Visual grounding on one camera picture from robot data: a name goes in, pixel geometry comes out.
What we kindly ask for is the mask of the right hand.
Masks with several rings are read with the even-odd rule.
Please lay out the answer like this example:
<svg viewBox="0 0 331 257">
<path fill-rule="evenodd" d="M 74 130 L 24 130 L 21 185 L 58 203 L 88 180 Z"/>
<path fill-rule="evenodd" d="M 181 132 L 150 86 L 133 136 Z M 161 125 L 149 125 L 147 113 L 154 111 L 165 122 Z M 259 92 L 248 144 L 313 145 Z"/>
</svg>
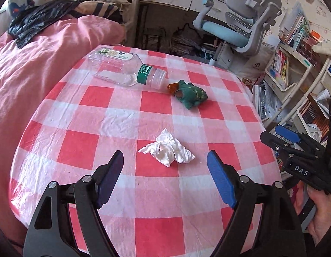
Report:
<svg viewBox="0 0 331 257">
<path fill-rule="evenodd" d="M 308 232 L 314 240 L 315 246 L 322 240 L 331 226 L 331 194 L 318 191 L 307 186 L 307 193 L 316 206 L 314 218 L 308 225 Z"/>
</svg>

